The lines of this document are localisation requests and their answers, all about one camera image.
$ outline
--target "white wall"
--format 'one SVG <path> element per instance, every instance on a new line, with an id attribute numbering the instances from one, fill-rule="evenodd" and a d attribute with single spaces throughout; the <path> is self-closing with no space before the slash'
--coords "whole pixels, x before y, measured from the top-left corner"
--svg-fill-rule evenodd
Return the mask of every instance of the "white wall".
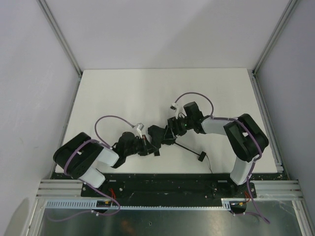
<path id="1" fill-rule="evenodd" d="M 13 217 L 6 235 L 17 236 L 52 167 L 77 78 L 35 0 L 1 1 L 0 31 L 0 235 Z"/>
<path id="2" fill-rule="evenodd" d="M 315 1 L 303 0 L 258 78 L 283 159 L 315 221 Z"/>
<path id="3" fill-rule="evenodd" d="M 252 69 L 289 0 L 47 0 L 82 69 Z"/>

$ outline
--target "black mounting plate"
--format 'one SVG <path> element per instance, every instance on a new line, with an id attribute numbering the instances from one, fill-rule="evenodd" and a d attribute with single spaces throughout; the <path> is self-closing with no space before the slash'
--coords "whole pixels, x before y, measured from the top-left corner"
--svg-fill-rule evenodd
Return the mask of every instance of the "black mounting plate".
<path id="1" fill-rule="evenodd" d="M 113 189 L 122 206 L 220 207 L 221 198 L 245 198 L 246 185 L 228 182 L 229 174 L 105 174 L 100 188 L 111 196 Z M 250 183 L 256 198 L 255 186 Z M 86 185 L 82 197 L 102 197 Z"/>

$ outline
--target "metal floor panel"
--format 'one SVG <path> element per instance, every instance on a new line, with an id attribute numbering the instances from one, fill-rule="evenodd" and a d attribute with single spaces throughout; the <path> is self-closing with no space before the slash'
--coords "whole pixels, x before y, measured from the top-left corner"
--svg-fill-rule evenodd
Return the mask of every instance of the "metal floor panel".
<path id="1" fill-rule="evenodd" d="M 122 210 L 113 216 L 86 213 L 64 222 L 43 217 L 40 236 L 301 236 L 291 201 L 257 202 L 270 225 L 251 215 L 228 211 Z M 62 219 L 81 210 L 46 209 Z M 247 211 L 254 211 L 252 204 Z"/>

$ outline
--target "white enclosure panel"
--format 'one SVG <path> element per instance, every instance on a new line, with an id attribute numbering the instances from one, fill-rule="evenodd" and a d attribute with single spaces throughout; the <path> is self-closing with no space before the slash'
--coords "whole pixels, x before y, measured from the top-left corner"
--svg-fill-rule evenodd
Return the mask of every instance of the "white enclosure panel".
<path id="1" fill-rule="evenodd" d="M 0 30 L 0 235 L 19 236 L 77 78 L 35 0 L 1 1 Z"/>
<path id="2" fill-rule="evenodd" d="M 252 69 L 288 0 L 47 0 L 81 69 Z"/>
<path id="3" fill-rule="evenodd" d="M 145 130 L 153 124 L 165 127 L 174 116 L 169 107 L 184 92 L 196 91 L 208 96 L 218 117 L 236 117 L 249 113 L 264 130 L 246 69 L 131 69 L 85 70 L 72 110 L 64 142 L 80 132 L 96 138 L 95 121 L 105 115 L 121 116 L 133 124 L 143 123 Z M 183 106 L 196 101 L 204 115 L 211 106 L 203 97 L 186 95 L 178 102 Z M 97 125 L 105 141 L 113 145 L 130 126 L 115 118 L 106 118 Z M 196 152 L 207 152 L 214 173 L 229 173 L 235 153 L 224 135 L 196 134 L 193 130 L 178 142 Z M 129 156 L 117 169 L 98 164 L 103 172 L 116 173 L 209 173 L 209 163 L 178 146 L 163 145 L 161 156 Z M 270 147 L 257 163 L 256 173 L 276 172 Z"/>
<path id="4" fill-rule="evenodd" d="M 303 0 L 258 78 L 293 179 L 315 221 L 315 1 Z"/>

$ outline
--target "white table surface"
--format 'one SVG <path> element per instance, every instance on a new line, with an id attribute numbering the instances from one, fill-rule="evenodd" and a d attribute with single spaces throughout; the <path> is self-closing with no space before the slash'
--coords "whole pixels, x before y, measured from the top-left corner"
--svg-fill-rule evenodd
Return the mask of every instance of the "white table surface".
<path id="1" fill-rule="evenodd" d="M 245 68 L 228 69 L 119 69 L 85 70 L 75 99 L 64 143 L 80 132 L 97 139 L 95 121 L 105 115 L 116 115 L 133 124 L 165 127 L 174 116 L 169 107 L 184 92 L 195 91 L 208 96 L 214 104 L 217 117 L 238 117 L 248 113 L 265 132 L 248 72 Z M 209 102 L 198 95 L 186 95 L 178 104 L 195 101 L 203 115 L 211 111 Z M 121 120 L 106 118 L 98 123 L 100 136 L 113 145 L 124 131 L 132 128 Z M 200 153 L 205 151 L 214 173 L 232 171 L 235 154 L 228 138 L 218 134 L 195 134 L 188 131 L 178 143 Z M 207 158 L 197 156 L 179 146 L 162 145 L 160 156 L 129 156 L 121 167 L 113 169 L 94 163 L 104 173 L 209 173 Z M 56 172 L 63 170 L 57 166 Z M 277 172 L 270 146 L 254 173 Z"/>

